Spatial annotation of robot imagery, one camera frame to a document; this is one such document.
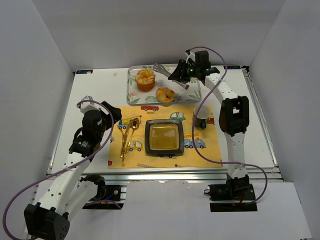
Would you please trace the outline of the large sugared round bread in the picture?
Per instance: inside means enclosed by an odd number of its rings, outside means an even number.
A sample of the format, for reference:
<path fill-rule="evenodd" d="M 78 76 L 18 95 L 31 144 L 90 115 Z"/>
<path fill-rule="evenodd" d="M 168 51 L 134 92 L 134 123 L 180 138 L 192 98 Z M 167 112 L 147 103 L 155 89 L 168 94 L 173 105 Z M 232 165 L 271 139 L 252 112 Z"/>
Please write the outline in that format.
<path fill-rule="evenodd" d="M 155 78 L 153 70 L 151 69 L 141 69 L 137 72 L 135 76 L 135 81 L 137 88 L 143 92 L 149 92 L 155 86 Z"/>

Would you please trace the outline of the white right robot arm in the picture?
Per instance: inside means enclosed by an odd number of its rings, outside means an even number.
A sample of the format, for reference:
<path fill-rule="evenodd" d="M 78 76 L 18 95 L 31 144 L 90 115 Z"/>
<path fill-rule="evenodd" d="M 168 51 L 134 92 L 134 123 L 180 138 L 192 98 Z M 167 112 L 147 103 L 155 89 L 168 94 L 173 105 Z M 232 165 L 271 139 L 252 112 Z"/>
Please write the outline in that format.
<path fill-rule="evenodd" d="M 226 65 L 223 74 L 211 66 L 207 49 L 195 53 L 188 49 L 185 54 L 187 58 L 179 60 L 168 79 L 188 89 L 190 80 L 196 78 L 218 99 L 221 104 L 218 123 L 227 143 L 227 178 L 248 182 L 244 139 L 250 123 L 249 99 L 235 93 L 225 82 Z"/>

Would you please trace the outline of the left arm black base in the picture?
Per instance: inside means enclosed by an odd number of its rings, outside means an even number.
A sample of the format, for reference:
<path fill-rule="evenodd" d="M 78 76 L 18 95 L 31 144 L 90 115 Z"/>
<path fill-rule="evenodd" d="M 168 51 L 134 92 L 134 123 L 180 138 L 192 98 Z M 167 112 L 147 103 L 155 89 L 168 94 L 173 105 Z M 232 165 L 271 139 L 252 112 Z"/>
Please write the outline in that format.
<path fill-rule="evenodd" d="M 106 183 L 103 176 L 90 174 L 81 177 L 78 187 L 83 182 L 93 182 L 97 186 L 96 195 L 83 206 L 85 210 L 120 210 L 124 206 L 126 197 L 126 186 Z"/>

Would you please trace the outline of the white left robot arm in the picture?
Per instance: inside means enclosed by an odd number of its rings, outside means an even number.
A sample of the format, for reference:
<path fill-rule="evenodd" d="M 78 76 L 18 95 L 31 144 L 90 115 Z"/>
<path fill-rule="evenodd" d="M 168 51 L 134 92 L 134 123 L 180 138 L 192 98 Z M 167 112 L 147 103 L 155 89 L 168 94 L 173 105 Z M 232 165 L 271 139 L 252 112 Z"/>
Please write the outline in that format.
<path fill-rule="evenodd" d="M 36 239 L 65 239 L 76 213 L 89 200 L 99 201 L 106 195 L 102 176 L 82 174 L 106 144 L 105 132 L 112 132 L 121 120 L 121 109 L 93 100 L 82 100 L 77 107 L 83 114 L 82 126 L 74 134 L 63 168 L 54 175 L 45 194 L 24 210 L 27 232 Z"/>

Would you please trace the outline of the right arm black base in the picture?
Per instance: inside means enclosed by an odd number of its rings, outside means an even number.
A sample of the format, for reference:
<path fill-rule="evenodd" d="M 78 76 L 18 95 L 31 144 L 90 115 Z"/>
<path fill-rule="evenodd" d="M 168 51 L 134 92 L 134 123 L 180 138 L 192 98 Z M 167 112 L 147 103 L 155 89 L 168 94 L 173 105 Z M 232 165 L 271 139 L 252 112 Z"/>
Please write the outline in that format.
<path fill-rule="evenodd" d="M 224 184 L 210 184 L 203 191 L 209 197 L 212 213 L 256 212 L 255 191 L 248 175 L 241 178 L 227 176 Z"/>

